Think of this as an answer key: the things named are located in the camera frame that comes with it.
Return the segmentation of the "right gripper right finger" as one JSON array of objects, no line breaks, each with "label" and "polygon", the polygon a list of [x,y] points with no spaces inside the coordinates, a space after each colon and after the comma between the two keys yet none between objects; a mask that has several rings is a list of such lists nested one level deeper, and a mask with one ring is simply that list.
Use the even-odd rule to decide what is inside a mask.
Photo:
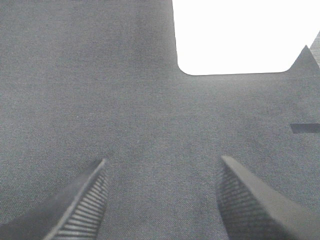
[{"label": "right gripper right finger", "polygon": [[223,155],[216,201],[231,240],[318,240],[320,216],[269,187],[234,158]]}]

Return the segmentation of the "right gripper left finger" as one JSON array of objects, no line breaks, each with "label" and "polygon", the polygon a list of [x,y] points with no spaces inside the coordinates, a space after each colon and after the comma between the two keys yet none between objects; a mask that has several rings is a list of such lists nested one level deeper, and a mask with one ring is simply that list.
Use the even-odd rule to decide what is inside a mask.
[{"label": "right gripper left finger", "polygon": [[107,161],[82,174],[25,215],[1,225],[2,240],[95,240],[106,212]]}]

